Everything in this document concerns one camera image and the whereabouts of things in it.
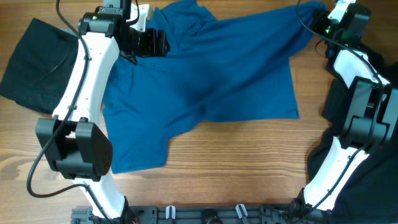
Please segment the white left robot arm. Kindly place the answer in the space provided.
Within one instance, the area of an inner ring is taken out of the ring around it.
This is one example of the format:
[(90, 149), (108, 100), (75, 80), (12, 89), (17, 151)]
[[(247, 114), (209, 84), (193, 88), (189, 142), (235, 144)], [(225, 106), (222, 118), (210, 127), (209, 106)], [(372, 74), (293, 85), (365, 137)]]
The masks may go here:
[(80, 188), (93, 223), (137, 223), (111, 174), (113, 147), (100, 130), (100, 109), (110, 71), (119, 56), (164, 56), (165, 32), (148, 28), (147, 6), (133, 11), (103, 7), (88, 12), (73, 32), (78, 54), (66, 90), (51, 118), (40, 119), (35, 133), (50, 168)]

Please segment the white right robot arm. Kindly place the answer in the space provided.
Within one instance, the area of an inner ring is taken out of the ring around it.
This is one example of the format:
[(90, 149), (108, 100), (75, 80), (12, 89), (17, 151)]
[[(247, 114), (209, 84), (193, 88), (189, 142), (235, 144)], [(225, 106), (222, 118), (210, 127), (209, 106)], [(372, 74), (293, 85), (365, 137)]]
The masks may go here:
[(330, 211), (350, 176), (394, 134), (397, 89), (379, 76), (359, 43), (371, 11), (355, 1), (335, 1), (320, 11), (309, 31), (328, 44), (328, 69), (348, 89), (337, 109), (331, 148), (303, 189), (310, 212)]

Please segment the blue polo shirt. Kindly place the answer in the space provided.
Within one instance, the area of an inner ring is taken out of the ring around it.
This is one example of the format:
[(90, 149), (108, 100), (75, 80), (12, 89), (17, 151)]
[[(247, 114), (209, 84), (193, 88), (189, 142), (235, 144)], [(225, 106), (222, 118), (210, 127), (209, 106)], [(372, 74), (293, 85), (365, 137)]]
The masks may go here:
[(195, 1), (156, 9), (149, 27), (163, 30), (164, 57), (115, 61), (103, 97), (113, 145), (112, 171), (158, 168), (169, 139), (201, 121), (297, 119), (289, 59), (312, 38), (310, 1), (218, 20)]

